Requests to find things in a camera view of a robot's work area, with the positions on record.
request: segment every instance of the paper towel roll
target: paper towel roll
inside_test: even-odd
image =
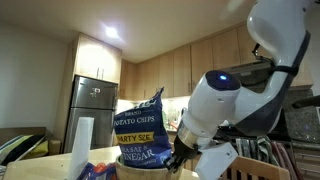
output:
[[[94,118],[80,117],[73,142],[68,180],[78,178],[88,163]]]

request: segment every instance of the wooden table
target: wooden table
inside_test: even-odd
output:
[[[89,162],[92,164],[97,164],[99,162],[108,164],[110,162],[114,162],[116,157],[120,154],[121,152],[118,146],[91,150],[89,154]],[[11,162],[7,167],[3,180],[64,180],[67,178],[70,159],[71,154],[62,154]],[[195,180],[199,178],[195,172],[183,169],[180,179]]]

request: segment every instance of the ceiling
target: ceiling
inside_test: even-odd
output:
[[[246,20],[255,0],[1,0],[0,21],[71,42],[83,32],[140,62]],[[106,27],[118,30],[108,38]]]

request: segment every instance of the freezer door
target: freezer door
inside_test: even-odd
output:
[[[112,145],[114,111],[72,108],[69,115],[64,153],[72,152],[80,117],[94,118],[91,149],[110,147]]]
[[[71,107],[115,109],[117,84],[76,76]]]

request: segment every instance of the blue chip bag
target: blue chip bag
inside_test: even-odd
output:
[[[114,129],[126,166],[163,168],[163,161],[171,156],[162,120],[162,92],[163,88],[150,100],[114,118]]]

